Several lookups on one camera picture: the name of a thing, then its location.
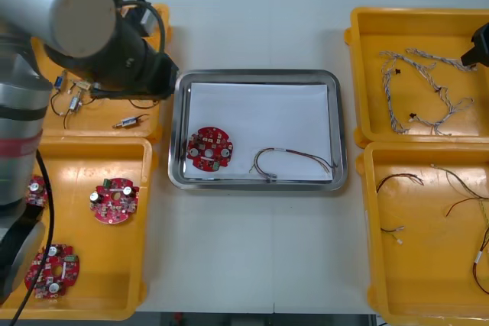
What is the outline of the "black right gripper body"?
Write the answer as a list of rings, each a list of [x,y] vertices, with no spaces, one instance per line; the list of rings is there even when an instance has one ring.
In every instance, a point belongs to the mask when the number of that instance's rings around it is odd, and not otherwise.
[[[471,37],[471,42],[477,52],[488,52],[488,28],[489,24],[478,28]]]

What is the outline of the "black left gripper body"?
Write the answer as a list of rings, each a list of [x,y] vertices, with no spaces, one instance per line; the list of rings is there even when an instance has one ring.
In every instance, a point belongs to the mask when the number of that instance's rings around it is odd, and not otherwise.
[[[175,90],[178,66],[166,53],[158,53],[145,79],[146,96],[151,100],[169,98]]]

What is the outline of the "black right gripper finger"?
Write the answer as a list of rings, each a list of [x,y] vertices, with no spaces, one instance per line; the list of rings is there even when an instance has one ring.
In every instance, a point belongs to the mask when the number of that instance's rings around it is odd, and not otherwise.
[[[488,52],[473,47],[461,56],[461,63],[463,66],[476,66],[477,64],[481,64],[482,66],[489,67]]]

